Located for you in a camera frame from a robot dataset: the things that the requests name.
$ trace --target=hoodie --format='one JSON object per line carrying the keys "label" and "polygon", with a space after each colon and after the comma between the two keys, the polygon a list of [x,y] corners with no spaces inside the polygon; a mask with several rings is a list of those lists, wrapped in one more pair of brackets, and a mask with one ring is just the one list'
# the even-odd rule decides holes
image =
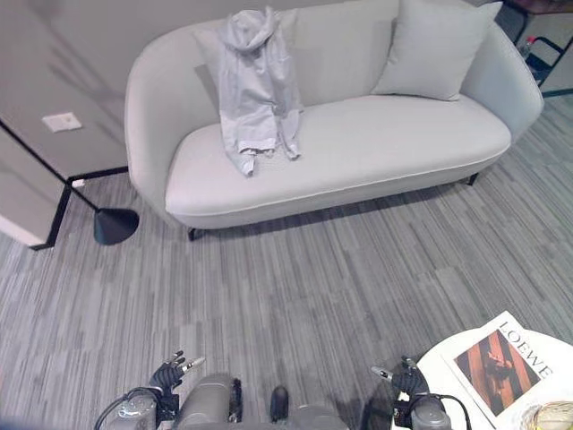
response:
{"label": "hoodie", "polygon": [[300,156],[296,133],[301,111],[292,59],[277,15],[242,11],[218,31],[219,113],[227,156],[246,176],[259,154],[281,146]]}

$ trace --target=cable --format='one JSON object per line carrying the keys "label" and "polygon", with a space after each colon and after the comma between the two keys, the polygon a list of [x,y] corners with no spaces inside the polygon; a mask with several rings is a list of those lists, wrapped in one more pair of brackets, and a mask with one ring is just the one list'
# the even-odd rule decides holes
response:
{"label": "cable", "polygon": [[132,390],[129,390],[126,394],[124,394],[122,397],[115,399],[109,405],[107,405],[104,411],[99,415],[98,420],[96,421],[96,424],[93,427],[94,430],[100,430],[101,425],[104,424],[104,421],[106,420],[107,416],[111,413],[112,410],[117,408],[124,401],[129,401],[133,399],[135,396],[137,396],[138,393],[145,393],[151,395],[155,400],[155,402],[159,404],[159,397],[157,393],[154,392],[151,388],[146,388],[146,387],[133,388]]}
{"label": "cable", "polygon": [[441,399],[455,400],[459,404],[459,406],[461,406],[462,409],[464,410],[464,415],[466,416],[466,429],[472,430],[472,423],[469,422],[469,413],[467,412],[466,405],[462,403],[462,400],[458,399],[457,397],[450,396],[449,394],[432,394],[432,395],[436,396],[440,400]]}

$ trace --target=magazine cover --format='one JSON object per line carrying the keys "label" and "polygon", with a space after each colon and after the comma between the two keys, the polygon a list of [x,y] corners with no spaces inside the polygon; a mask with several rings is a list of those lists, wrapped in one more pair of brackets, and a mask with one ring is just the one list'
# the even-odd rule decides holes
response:
{"label": "magazine cover", "polygon": [[530,342],[526,331],[507,312],[478,333],[477,339],[459,345],[443,358],[490,422],[500,426],[521,406],[539,397],[543,380],[553,370],[544,360],[543,350]]}

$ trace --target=robot finger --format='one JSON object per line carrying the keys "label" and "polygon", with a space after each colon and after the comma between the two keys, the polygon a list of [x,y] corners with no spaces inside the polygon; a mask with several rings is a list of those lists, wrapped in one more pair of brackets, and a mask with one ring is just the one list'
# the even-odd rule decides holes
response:
{"label": "robot finger", "polygon": [[177,351],[174,354],[172,354],[170,358],[168,358],[166,361],[164,361],[164,363],[166,365],[170,365],[171,363],[174,363],[182,355],[183,355],[183,351]]}

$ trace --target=floor lamp base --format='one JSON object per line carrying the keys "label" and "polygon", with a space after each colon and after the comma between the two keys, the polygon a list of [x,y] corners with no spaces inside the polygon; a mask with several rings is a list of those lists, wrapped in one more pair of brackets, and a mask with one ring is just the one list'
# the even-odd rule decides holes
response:
{"label": "floor lamp base", "polygon": [[93,220],[93,236],[102,245],[115,245],[130,237],[140,225],[140,216],[131,209],[102,208]]}

